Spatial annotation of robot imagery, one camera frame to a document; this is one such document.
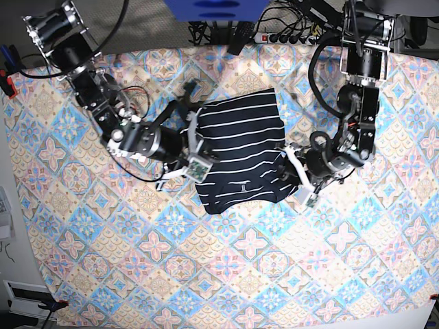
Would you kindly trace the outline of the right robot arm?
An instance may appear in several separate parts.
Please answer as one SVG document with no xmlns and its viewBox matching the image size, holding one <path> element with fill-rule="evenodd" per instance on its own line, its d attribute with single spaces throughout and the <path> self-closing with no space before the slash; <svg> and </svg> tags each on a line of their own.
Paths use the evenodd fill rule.
<svg viewBox="0 0 439 329">
<path fill-rule="evenodd" d="M 112 156 L 178 162 L 184 169 L 210 169 L 216 163 L 196 132 L 202 104 L 191 102 L 191 94 L 197 81 L 185 84 L 183 96 L 147 122 L 132 106 L 126 90 L 94 65 L 103 45 L 90 35 L 72 1 L 39 16 L 24 16 L 23 21 L 45 61 L 59 69 L 56 77 L 68 81 L 78 104 L 91 113 Z"/>
</svg>

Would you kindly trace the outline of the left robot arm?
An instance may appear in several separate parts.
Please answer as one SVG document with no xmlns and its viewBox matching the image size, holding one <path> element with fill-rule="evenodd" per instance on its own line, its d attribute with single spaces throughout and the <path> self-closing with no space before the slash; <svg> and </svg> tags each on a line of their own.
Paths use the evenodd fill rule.
<svg viewBox="0 0 439 329">
<path fill-rule="evenodd" d="M 308 146 L 284 146 L 288 178 L 298 178 L 302 185 L 315 188 L 348 167 L 360 168 L 372 160 L 379 112 L 377 82 L 387 77 L 394 23 L 393 16 L 373 12 L 363 1 L 346 1 L 341 28 L 327 31 L 320 38 L 307 77 L 318 103 L 338 119 L 337 132 L 330 137 L 315 131 Z M 340 71 L 346 76 L 335 108 L 324 100 L 315 80 L 320 54 L 333 45 L 341 47 Z"/>
</svg>

